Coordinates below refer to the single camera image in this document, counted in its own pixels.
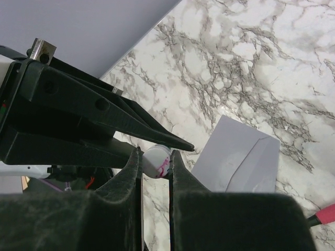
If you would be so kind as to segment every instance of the marble countertop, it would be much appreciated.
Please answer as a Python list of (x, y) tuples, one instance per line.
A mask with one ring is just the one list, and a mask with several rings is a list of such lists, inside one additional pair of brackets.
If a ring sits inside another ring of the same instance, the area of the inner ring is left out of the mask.
[[(222, 115), (278, 138), (276, 191), (309, 216), (335, 202), (334, 27), (335, 1), (182, 0), (102, 79), (195, 145), (189, 169)], [(168, 182), (144, 179), (144, 238), (170, 250)], [(335, 249), (334, 223), (312, 235)]]

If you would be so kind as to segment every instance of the gray wall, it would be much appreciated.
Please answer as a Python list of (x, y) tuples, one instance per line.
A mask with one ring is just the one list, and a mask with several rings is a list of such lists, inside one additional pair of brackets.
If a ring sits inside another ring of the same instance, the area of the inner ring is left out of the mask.
[(101, 77), (180, 0), (0, 0), (0, 44), (25, 54), (35, 37)]

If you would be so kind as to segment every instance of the white cap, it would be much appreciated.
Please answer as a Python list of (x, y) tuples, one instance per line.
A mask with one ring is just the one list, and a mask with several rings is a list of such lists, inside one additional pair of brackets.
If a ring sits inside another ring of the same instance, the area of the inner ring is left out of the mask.
[(143, 154), (143, 172), (150, 178), (168, 174), (171, 150), (165, 145), (154, 145)]

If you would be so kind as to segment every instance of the pink marking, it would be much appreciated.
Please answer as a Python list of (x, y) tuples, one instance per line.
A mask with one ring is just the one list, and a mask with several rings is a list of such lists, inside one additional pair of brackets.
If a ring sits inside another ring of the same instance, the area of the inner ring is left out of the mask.
[(157, 169), (157, 170), (162, 170), (161, 173), (158, 175), (158, 177), (162, 177), (163, 176), (163, 173), (164, 173), (164, 170), (165, 170), (165, 166), (169, 164), (169, 158), (166, 158), (163, 162), (163, 164)]

